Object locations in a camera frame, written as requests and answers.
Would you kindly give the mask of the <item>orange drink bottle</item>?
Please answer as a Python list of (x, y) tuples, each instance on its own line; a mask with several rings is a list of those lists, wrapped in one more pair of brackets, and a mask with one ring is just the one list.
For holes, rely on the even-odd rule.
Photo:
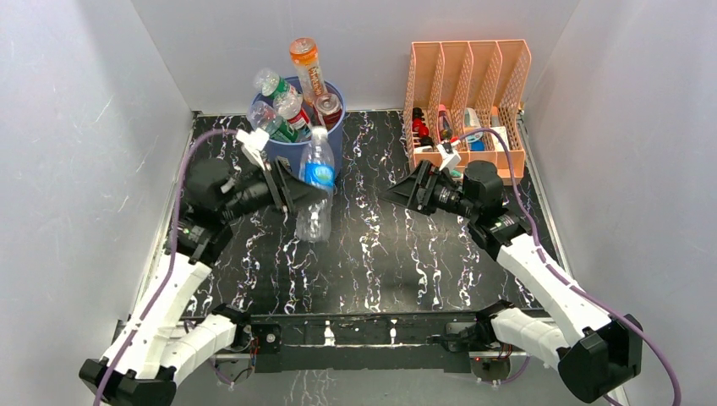
[(289, 52), (304, 99), (314, 105), (316, 99), (327, 92), (320, 67), (319, 48), (313, 38), (300, 37), (290, 44)]

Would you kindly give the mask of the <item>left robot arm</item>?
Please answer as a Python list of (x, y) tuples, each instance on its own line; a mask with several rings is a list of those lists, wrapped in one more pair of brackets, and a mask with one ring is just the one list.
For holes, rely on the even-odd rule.
[(274, 354), (278, 325), (253, 323), (247, 312), (219, 304), (195, 326), (183, 313), (233, 238), (232, 224), (267, 207), (293, 212), (326, 197), (282, 162), (243, 173), (221, 159), (189, 168), (160, 267), (138, 310), (107, 351), (88, 359), (80, 380), (98, 405), (169, 405), (178, 386), (221, 351)]

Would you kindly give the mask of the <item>brown tea bottle red label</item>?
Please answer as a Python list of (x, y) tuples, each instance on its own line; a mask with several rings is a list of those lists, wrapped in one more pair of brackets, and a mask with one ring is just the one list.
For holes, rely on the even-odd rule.
[(315, 99), (314, 109), (321, 126), (331, 130), (343, 113), (342, 102), (338, 95), (326, 92)]

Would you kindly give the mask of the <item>dark green label clear bottle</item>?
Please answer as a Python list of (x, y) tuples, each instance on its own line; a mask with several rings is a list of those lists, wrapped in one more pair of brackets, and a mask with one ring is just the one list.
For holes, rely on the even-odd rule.
[(255, 101), (247, 112), (247, 119), (253, 129), (264, 130), (272, 140), (293, 143), (298, 132), (265, 101)]

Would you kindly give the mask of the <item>red blue label clear bottle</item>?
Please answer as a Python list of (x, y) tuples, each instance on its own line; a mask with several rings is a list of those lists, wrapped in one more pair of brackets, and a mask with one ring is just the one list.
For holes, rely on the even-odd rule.
[(274, 98), (273, 107), (276, 112), (287, 120), (292, 129), (300, 134), (310, 132), (310, 120), (303, 107), (301, 95), (286, 92)]

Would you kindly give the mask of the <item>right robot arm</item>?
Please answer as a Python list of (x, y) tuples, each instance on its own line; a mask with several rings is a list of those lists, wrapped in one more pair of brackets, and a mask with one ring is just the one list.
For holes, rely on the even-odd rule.
[(610, 315), (576, 293), (574, 281), (534, 241), (528, 219), (504, 205), (504, 192), (492, 163), (469, 163), (457, 182), (422, 161), (380, 194), (426, 216), (443, 210), (466, 219), (474, 243), (525, 285), (553, 320), (539, 321), (500, 300), (479, 311), (472, 326), (449, 327), (430, 340), (449, 352), (519, 347), (556, 370), (573, 396), (592, 403), (640, 374), (642, 328), (631, 315)]

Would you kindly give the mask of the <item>blue plastic bin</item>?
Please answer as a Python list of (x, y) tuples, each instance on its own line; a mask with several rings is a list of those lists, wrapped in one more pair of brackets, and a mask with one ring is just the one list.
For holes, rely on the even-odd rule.
[[(288, 83), (293, 85), (299, 92), (303, 93), (302, 87), (299, 83), (298, 76), (288, 76), (284, 78)], [(340, 100), (342, 107), (344, 107), (345, 103), (343, 100), (343, 96), (341, 91), (334, 86), (330, 81), (326, 81), (326, 88), (329, 93), (334, 94), (338, 97)], [(272, 99), (269, 96), (262, 96), (260, 92), (257, 92), (255, 94), (255, 97), (253, 101), (249, 104), (250, 106), (254, 104), (257, 101), (263, 101), (267, 104), (271, 104)], [(309, 113), (309, 116), (312, 119), (315, 119), (315, 111), (312, 107), (309, 106), (306, 102), (304, 103), (304, 109), (307, 110)], [(342, 170), (342, 143), (343, 143), (343, 125), (345, 122), (345, 117), (347, 116), (346, 110), (342, 110), (342, 115), (339, 118), (339, 121), (330, 129), (328, 130), (328, 142), (330, 144), (332, 153), (334, 155), (334, 172), (335, 172), (335, 183), (337, 182), (337, 179), (339, 177), (339, 173)], [(270, 161), (274, 161), (275, 159), (279, 159), (280, 161), (286, 163), (292, 172), (298, 176), (299, 174), (299, 167), (302, 157), (302, 152), (304, 150), (304, 147), (307, 145), (307, 142), (298, 142), (298, 143), (285, 143), (276, 141), (273, 139), (269, 139), (267, 141), (267, 144), (265, 145), (265, 153)]]

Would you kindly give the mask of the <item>blue label water bottle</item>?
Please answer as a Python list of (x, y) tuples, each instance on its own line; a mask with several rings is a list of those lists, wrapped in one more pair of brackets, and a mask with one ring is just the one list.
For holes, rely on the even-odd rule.
[(296, 236), (307, 242), (327, 241), (331, 234), (331, 207), (335, 181), (334, 154), (328, 130), (314, 126), (302, 152), (299, 177), (307, 184), (324, 190), (326, 196), (298, 212)]

